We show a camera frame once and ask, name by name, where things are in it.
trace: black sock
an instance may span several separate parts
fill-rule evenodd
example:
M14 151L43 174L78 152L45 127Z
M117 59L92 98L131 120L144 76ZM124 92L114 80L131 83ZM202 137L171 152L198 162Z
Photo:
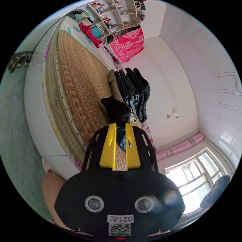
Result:
M117 126L125 126L130 122L130 108L123 102L116 100L114 97L103 98L101 103L105 107L110 123L116 123Z
M147 82L147 80L145 80L139 70L137 68L134 69L134 73L135 75L138 77L139 81L140 81L140 84L143 88L143 91L144 91L144 102L142 104L142 114L143 114L143 119L140 121L141 123L145 122L146 119L147 119L147 115L146 115L146 103L149 99L149 96L150 96L150 86L149 86L149 83Z

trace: woven mat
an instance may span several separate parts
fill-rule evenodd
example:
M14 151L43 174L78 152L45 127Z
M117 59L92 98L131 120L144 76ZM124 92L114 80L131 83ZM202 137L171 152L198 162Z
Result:
M108 115L100 103L111 96L107 68L66 31L57 40L60 75L66 98L82 137L88 144L94 133L107 126ZM126 153L116 145L116 170L126 170Z

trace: wall shelf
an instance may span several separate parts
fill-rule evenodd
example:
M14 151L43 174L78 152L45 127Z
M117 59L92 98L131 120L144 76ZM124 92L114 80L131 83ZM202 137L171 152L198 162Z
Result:
M102 10L101 14L98 14L97 11L95 10L94 7L91 6L92 3L98 2L100 4L107 4L109 7ZM133 0L119 0L120 6L123 7L123 11L125 13L120 13L117 5L115 4L115 0L99 0L99 1L92 1L89 4L85 4L79 7L81 9L82 7L86 7L86 11L90 12L91 15L93 15L95 20L93 20L93 24L91 25L91 28L99 25L101 29L104 32L104 35L99 36L97 39L100 40L104 37L107 37L117 31L123 30L123 29L128 29L131 27L138 26L137 24L137 13L135 9L135 3ZM109 32L106 24L104 23L103 19L101 18L102 15L106 15L108 19L112 19L110 21L110 24L118 24L116 25L116 30L114 32ZM129 21L127 21L130 26L128 28L125 28L123 24L122 17L128 15L129 16Z

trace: window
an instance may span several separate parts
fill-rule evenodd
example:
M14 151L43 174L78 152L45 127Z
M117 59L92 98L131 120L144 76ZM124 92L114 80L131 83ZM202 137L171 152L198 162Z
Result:
M165 174L182 194L186 206L184 214L197 210L217 179L225 175L207 150L176 167L165 169Z

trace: label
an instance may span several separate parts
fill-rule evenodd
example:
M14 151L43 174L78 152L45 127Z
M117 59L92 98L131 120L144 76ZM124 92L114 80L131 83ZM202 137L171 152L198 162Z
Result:
M131 236L131 224L109 223L109 236Z
M131 223L134 223L134 215L109 215L108 214L107 223L131 224Z

